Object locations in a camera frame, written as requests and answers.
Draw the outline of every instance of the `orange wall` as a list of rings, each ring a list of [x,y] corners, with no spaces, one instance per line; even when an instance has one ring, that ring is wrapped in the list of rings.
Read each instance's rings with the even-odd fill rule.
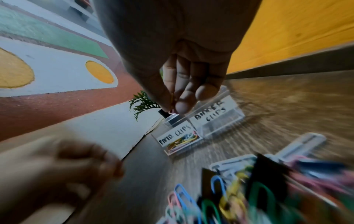
[[[354,0],[263,0],[228,73],[354,40]]]

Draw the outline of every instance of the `plastic box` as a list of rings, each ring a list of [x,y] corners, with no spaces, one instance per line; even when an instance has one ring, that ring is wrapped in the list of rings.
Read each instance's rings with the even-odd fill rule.
[[[227,87],[221,86],[215,97],[198,102],[188,114],[166,118],[153,137],[167,155],[172,155],[243,118]]]

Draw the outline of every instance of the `wooden table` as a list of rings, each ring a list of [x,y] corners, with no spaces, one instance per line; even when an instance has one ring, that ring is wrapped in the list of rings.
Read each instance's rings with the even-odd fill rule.
[[[274,154],[306,132],[328,138],[315,156],[353,162],[353,75],[347,71],[225,81],[245,121],[174,158],[147,135],[125,158],[125,177],[109,186],[89,223],[155,223],[177,183],[198,196],[202,167],[249,153]]]

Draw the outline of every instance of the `yellow circle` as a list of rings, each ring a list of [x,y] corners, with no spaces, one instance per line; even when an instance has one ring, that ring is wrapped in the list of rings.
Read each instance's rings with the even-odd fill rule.
[[[34,72],[21,58],[0,48],[0,88],[16,88],[30,84]]]
[[[108,84],[114,82],[114,78],[111,75],[111,73],[108,71],[108,69],[98,64],[97,62],[87,61],[86,68],[91,73],[91,75],[93,75],[99,81]]]

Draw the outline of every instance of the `handwritten label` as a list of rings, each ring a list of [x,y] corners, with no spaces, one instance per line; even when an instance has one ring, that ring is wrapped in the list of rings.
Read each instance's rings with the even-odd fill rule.
[[[236,107],[237,104],[231,98],[231,96],[226,96],[225,98],[198,112],[198,114],[190,118],[190,121],[195,127],[200,127],[210,121],[217,119],[221,115]]]
[[[186,134],[192,133],[193,131],[195,131],[195,129],[193,128],[191,123],[189,123],[188,121],[184,121],[182,124],[179,124],[178,126],[172,128],[171,130],[156,139],[162,147],[165,147],[171,142],[174,142],[179,138],[182,138]]]

